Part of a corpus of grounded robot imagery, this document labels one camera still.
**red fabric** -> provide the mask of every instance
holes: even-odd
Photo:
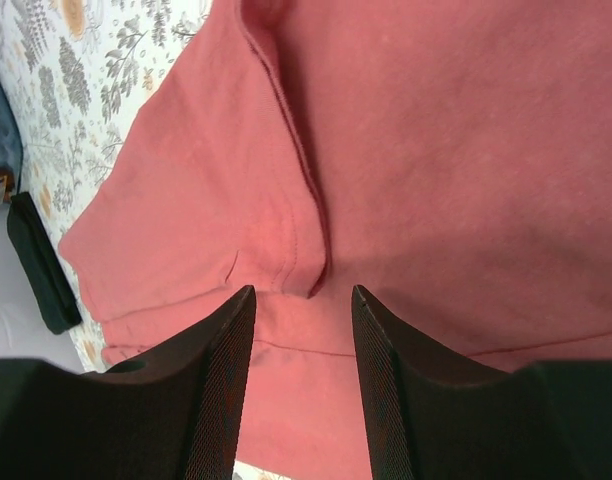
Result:
[[[368,479],[353,284],[491,365],[612,358],[612,0],[215,0],[60,251],[112,362],[254,284],[238,457]]]

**bed sheet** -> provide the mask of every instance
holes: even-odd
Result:
[[[0,0],[0,80],[24,146],[22,190],[56,246],[110,173],[139,107],[208,17],[212,0]],[[70,331],[85,370],[107,368],[81,304]],[[234,479],[280,476],[237,463]]]

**folded black fabric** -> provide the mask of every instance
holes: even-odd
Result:
[[[75,295],[28,193],[12,197],[7,225],[48,329],[57,335],[81,323]]]

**white surface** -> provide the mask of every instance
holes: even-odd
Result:
[[[50,333],[6,233],[7,207],[0,207],[0,357],[35,357],[83,372],[69,335]]]

